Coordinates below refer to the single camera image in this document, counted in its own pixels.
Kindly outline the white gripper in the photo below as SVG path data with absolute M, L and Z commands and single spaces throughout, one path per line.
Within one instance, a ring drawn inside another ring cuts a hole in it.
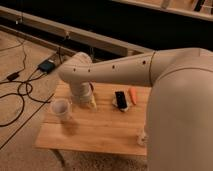
M 96 108 L 97 104 L 95 101 L 94 94 L 92 92 L 83 95 L 79 98 L 79 105 L 87 108 Z

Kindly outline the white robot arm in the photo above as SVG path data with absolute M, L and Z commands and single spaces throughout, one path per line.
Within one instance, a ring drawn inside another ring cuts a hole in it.
M 78 102 L 90 98 L 92 82 L 149 87 L 148 170 L 213 171 L 213 51 L 170 49 L 99 63 L 79 52 L 59 76 Z

